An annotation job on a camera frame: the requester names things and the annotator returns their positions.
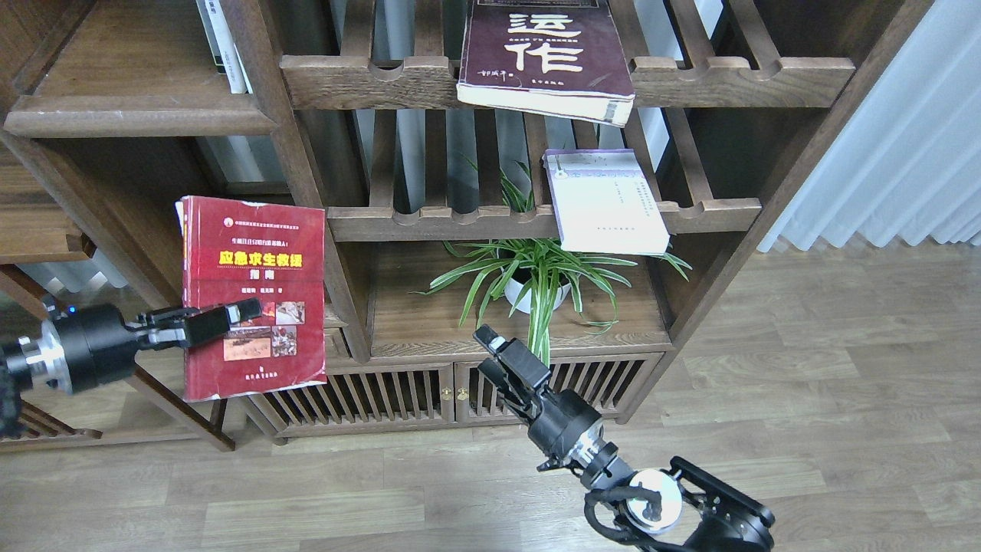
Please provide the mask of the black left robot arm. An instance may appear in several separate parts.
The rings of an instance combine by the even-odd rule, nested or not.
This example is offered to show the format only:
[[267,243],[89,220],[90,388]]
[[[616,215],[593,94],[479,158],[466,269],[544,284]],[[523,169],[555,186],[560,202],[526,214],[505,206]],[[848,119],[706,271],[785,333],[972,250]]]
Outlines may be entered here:
[[256,297],[209,310],[169,307],[143,312],[130,323],[112,304],[60,312],[49,301],[47,310],[38,339],[21,336],[17,343],[2,347],[4,437],[21,436],[21,392],[36,383],[44,382],[68,395],[88,391],[132,376],[138,350],[197,347],[262,314]]

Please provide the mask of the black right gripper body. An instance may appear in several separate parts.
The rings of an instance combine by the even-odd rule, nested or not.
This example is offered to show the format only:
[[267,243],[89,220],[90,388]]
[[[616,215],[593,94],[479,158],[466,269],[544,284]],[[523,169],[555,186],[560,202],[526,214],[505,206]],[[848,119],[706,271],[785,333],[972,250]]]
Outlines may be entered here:
[[603,440],[602,416],[575,391],[555,393],[544,383],[530,388],[514,375],[506,381],[506,406],[547,457],[537,472],[567,468],[578,469],[581,480],[622,478],[618,447]]

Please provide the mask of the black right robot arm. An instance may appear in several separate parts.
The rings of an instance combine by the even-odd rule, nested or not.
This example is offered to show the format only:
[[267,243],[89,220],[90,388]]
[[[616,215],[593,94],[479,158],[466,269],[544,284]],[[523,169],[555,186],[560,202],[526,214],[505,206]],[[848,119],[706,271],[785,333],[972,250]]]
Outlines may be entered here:
[[633,469],[604,440],[602,417],[573,390],[550,388],[550,368],[518,339],[476,329],[480,373],[546,455],[539,470],[569,469],[586,487],[584,515],[609,541],[641,551],[770,551],[771,510],[684,458]]

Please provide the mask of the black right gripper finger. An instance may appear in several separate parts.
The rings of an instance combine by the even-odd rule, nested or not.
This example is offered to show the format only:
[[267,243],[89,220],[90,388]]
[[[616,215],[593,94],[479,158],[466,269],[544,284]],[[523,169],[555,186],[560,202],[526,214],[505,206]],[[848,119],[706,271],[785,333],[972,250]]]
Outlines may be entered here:
[[528,419],[530,408],[530,388],[512,370],[501,366],[497,360],[488,357],[477,367],[481,374],[497,388],[500,401],[506,409],[515,413],[519,419]]
[[530,396],[539,394],[549,381],[550,368],[520,340],[505,341],[487,324],[476,329],[474,339],[490,353],[491,359],[512,370],[525,382],[530,388]]

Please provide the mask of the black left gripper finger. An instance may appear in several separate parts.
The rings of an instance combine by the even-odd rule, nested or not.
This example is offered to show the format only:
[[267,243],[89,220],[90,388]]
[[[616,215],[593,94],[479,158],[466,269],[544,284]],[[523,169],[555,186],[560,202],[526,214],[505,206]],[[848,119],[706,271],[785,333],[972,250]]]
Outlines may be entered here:
[[194,348],[214,341],[227,334],[232,326],[260,315],[261,302],[258,297],[215,305],[209,310],[190,308],[190,315],[187,317],[187,346]]

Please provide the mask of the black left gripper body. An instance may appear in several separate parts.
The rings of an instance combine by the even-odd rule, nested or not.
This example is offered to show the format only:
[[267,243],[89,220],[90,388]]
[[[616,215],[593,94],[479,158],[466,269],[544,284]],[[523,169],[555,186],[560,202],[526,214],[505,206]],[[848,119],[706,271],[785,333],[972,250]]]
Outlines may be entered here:
[[126,323],[118,307],[103,304],[43,321],[38,379],[68,395],[124,380],[136,372],[141,350],[187,347],[178,327],[190,308],[144,312]]

